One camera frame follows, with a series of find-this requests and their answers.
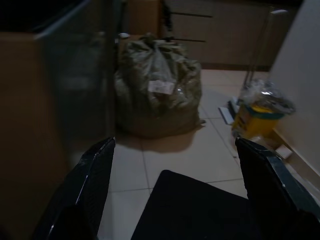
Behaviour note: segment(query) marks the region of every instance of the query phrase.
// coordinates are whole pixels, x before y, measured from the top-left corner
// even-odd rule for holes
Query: tile grout line
[[[221,70],[221,72],[222,72],[222,74],[232,83],[232,86],[236,86],[236,85],[234,84],[234,81],[231,80],[231,78],[225,73],[224,70]]]
[[[214,125],[214,123],[210,120],[211,118],[209,118],[210,123],[213,125],[213,128],[215,129],[215,131],[218,133],[219,137],[221,138],[224,146],[226,147],[226,149],[228,149],[228,152],[230,153],[230,155],[232,156],[233,160],[235,161],[236,165],[239,166],[238,162],[236,161],[237,156],[234,156],[232,154],[232,152],[230,151],[229,147],[227,146],[227,144],[225,143],[225,140],[223,139],[223,137],[221,136],[221,134],[219,133],[218,129],[216,128],[216,126]]]
[[[206,118],[203,118],[203,119],[223,119],[223,117],[206,117]]]
[[[243,180],[243,178],[235,178],[235,179],[228,179],[228,180],[219,180],[219,181],[206,181],[206,184],[215,184],[215,183],[222,183],[222,182],[232,182],[232,181],[238,181]]]
[[[243,178],[234,178],[234,179],[218,180],[218,181],[203,181],[203,183],[205,183],[205,184],[214,184],[214,183],[232,182],[232,181],[238,181],[238,180],[243,180]],[[119,191],[110,191],[110,193],[122,193],[122,192],[132,192],[132,191],[150,190],[150,189],[154,189],[154,187],[119,190]]]
[[[242,87],[242,86],[243,86],[243,83],[244,83],[246,77],[244,77],[244,78],[241,80],[241,84],[238,85],[238,84],[235,84],[234,81],[231,80],[231,78],[228,76],[228,74],[226,74],[226,73],[224,72],[225,70],[222,70],[222,71],[223,71],[223,74],[232,82],[232,85],[233,85],[233,86],[235,86],[235,87]]]
[[[206,112],[205,108],[199,103],[199,106],[200,108],[202,109],[202,111],[205,113],[205,115],[208,117],[208,118],[205,118],[205,119],[209,119],[209,115],[208,113]]]
[[[148,189],[151,189],[151,188],[139,188],[139,189],[118,190],[118,191],[110,191],[110,193],[113,194],[113,193],[133,192],[133,191],[148,190]]]
[[[142,143],[143,140],[139,137],[139,141],[140,141],[140,148],[141,148],[141,153],[142,153],[142,160],[143,160],[143,167],[144,167],[144,173],[145,173],[145,178],[146,178],[146,184],[149,189],[150,184],[149,184],[149,178],[148,178],[148,172],[147,172],[147,166],[146,166],[146,160],[145,160],[145,151],[144,151],[144,146]]]
[[[232,84],[202,84],[202,86],[225,86],[225,87],[239,87],[239,86],[242,86],[242,85],[235,85],[234,83]]]

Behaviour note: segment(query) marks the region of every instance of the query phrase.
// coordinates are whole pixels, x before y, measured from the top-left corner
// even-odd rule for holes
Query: large sack
[[[117,124],[144,138],[193,130],[201,124],[200,73],[177,43],[151,35],[129,42],[115,74]]]

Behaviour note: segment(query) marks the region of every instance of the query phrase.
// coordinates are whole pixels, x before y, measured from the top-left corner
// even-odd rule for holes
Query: plastic bag
[[[248,106],[266,108],[277,114],[289,115],[296,111],[294,104],[271,81],[265,79],[252,80],[241,91],[239,99]]]
[[[129,42],[115,74],[117,124],[144,138],[193,130],[202,123],[200,73],[177,43],[151,35]]]

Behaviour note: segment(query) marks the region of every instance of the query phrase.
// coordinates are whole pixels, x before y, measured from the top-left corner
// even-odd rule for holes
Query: cabinet door
[[[234,1],[213,1],[212,4],[209,63],[248,65],[269,8]]]
[[[172,14],[173,36],[176,39],[208,41],[212,18]]]
[[[257,63],[260,66],[273,65],[286,35],[290,30],[298,10],[296,8],[287,8],[286,10],[288,11],[286,14],[275,15],[272,19],[265,48]]]
[[[177,41],[179,44],[183,45],[186,49],[186,53],[189,59],[197,60],[200,63],[207,62],[207,43],[206,42],[196,42],[196,41]]]
[[[213,0],[165,0],[173,13],[212,16]]]

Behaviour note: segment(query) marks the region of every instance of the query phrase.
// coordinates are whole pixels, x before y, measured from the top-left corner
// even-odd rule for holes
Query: tile floor
[[[202,70],[202,128],[156,140],[116,137],[109,195],[100,224],[100,240],[129,240],[162,170],[184,174],[247,197],[231,126],[218,107],[238,96],[245,71]],[[267,72],[257,77],[267,78]]]

